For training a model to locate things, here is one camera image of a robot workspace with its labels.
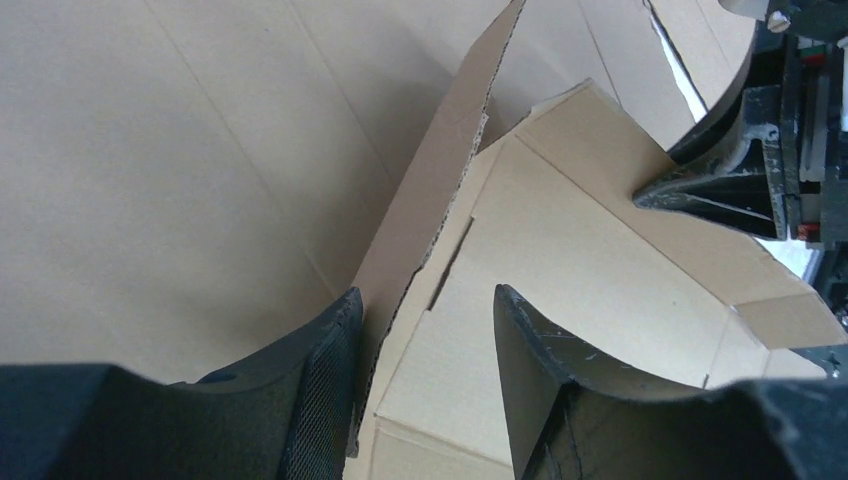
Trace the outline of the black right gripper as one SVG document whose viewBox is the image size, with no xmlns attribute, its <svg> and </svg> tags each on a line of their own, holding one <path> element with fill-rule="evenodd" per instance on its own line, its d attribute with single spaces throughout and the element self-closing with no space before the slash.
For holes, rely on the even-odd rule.
<svg viewBox="0 0 848 480">
<path fill-rule="evenodd" d="M 781 86 L 746 88 L 707 132 L 669 153 L 678 166 L 632 196 L 763 240 L 819 250 L 811 283 L 847 321 L 847 4 L 769 1 L 783 40 Z"/>
</svg>

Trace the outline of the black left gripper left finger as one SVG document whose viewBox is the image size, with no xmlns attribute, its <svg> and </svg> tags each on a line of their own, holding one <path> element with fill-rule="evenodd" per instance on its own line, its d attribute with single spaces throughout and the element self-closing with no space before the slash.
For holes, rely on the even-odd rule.
<svg viewBox="0 0 848 480">
<path fill-rule="evenodd" d="M 277 341 L 194 383 L 111 364 L 1 369 L 5 479 L 338 479 L 349 452 L 363 304 L 350 289 Z"/>
</svg>

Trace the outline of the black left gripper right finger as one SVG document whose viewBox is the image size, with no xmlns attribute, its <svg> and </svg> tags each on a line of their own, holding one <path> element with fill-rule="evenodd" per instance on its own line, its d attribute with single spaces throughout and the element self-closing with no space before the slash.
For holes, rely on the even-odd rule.
<svg viewBox="0 0 848 480">
<path fill-rule="evenodd" d="M 518 479 L 843 479 L 847 385 L 755 379 L 715 390 L 633 367 L 550 321 L 513 287 L 493 296 Z"/>
</svg>

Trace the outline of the large cardboard box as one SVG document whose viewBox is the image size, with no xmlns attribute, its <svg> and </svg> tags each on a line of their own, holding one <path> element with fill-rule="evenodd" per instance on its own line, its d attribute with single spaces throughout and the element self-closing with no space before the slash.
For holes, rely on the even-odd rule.
<svg viewBox="0 0 848 480">
<path fill-rule="evenodd" d="M 845 343 L 752 238 L 636 208 L 693 125 L 653 19 L 716 99 L 754 26 L 704 1 L 513 1 L 474 42 L 355 276 L 370 376 L 348 479 L 509 479 L 493 294 L 697 388 L 815 377 Z"/>
</svg>

